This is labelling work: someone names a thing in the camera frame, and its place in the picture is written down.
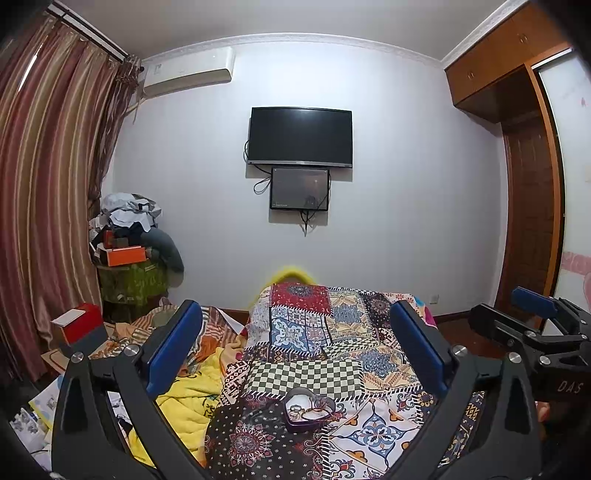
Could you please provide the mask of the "right hand on gripper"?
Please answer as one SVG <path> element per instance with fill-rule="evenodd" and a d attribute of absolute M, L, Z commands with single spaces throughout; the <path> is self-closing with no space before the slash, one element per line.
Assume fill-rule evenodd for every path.
<path fill-rule="evenodd" d="M 551 416 L 551 404 L 543 401 L 536 401 L 535 404 L 538 421 L 540 423 L 546 422 Z"/>

